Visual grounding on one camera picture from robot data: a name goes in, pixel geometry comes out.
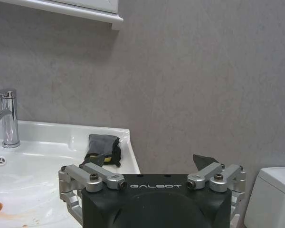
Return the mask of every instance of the white toilet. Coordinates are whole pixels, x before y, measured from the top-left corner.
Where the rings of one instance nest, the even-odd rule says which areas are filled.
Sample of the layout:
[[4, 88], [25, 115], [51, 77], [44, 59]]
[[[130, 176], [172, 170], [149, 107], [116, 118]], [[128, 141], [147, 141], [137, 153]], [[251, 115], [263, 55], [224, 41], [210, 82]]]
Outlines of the white toilet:
[[285, 228], [285, 167], [261, 169], [244, 223], [247, 228]]

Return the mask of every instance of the white cabinet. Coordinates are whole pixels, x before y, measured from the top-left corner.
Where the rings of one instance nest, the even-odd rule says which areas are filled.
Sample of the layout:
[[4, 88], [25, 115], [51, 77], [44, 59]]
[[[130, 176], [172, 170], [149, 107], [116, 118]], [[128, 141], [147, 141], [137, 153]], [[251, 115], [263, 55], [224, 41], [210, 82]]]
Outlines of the white cabinet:
[[0, 0], [2, 2], [71, 16], [104, 21], [119, 30], [124, 21], [118, 15], [118, 0]]
[[118, 0], [53, 0], [74, 6], [118, 13]]

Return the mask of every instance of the hex bolt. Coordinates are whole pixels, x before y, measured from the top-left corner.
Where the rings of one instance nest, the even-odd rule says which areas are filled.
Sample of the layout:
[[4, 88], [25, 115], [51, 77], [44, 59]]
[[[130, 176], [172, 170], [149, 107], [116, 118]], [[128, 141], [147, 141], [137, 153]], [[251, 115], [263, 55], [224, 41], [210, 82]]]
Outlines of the hex bolt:
[[98, 180], [98, 174], [97, 174], [97, 173], [91, 174], [91, 175], [90, 175], [90, 180], [91, 180], [91, 181]]
[[222, 174], [215, 174], [213, 177], [216, 181], [219, 181], [219, 180], [221, 181], [224, 178], [224, 176]]
[[188, 181], [187, 182], [187, 188], [190, 190], [193, 190], [195, 188], [195, 182], [194, 181]]
[[127, 182], [122, 181], [122, 182], [118, 183], [118, 189], [119, 190], [124, 190], [124, 189], [127, 188], [127, 185], [128, 185]]

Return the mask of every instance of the sink countertop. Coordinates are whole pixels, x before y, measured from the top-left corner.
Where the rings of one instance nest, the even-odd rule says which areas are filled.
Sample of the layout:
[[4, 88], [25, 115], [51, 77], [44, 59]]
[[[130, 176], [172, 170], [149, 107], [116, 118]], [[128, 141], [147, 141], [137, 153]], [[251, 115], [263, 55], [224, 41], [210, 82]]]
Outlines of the sink countertop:
[[0, 228], [81, 227], [59, 199], [58, 170], [82, 163], [91, 133], [120, 138], [122, 165], [105, 169], [140, 173], [128, 129], [19, 121], [21, 145], [6, 149], [0, 126]]

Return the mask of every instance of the black object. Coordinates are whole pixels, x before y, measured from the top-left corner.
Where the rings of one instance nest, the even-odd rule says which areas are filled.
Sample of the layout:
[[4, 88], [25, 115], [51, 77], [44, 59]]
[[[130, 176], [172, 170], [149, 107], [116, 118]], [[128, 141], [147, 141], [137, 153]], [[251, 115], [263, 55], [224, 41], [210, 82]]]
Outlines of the black object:
[[120, 167], [121, 149], [119, 138], [107, 134], [90, 134], [89, 150], [83, 164], [92, 162], [98, 166], [114, 164]]
[[124, 177], [124, 190], [82, 190], [83, 228], [230, 227], [230, 190], [189, 190], [185, 174]]
[[193, 161], [194, 161], [194, 163], [196, 165], [196, 168], [198, 168], [198, 171], [204, 169], [205, 167], [209, 166], [210, 164], [212, 164], [214, 162], [219, 163], [214, 158], [204, 157], [204, 156], [197, 155], [197, 154], [193, 155]]

